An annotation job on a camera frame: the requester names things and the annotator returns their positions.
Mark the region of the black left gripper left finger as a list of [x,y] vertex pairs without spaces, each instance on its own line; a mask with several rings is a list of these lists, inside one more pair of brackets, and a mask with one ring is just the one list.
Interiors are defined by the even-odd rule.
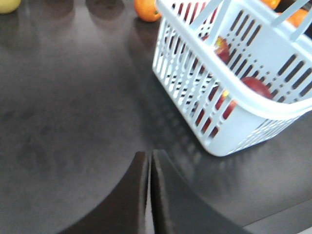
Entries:
[[137,152],[110,194],[62,234],[144,234],[149,158]]

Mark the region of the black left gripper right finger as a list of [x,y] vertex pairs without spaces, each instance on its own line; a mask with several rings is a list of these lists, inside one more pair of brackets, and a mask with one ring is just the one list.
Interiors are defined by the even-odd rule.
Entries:
[[164,150],[152,152],[151,207],[157,234],[248,233],[194,193]]

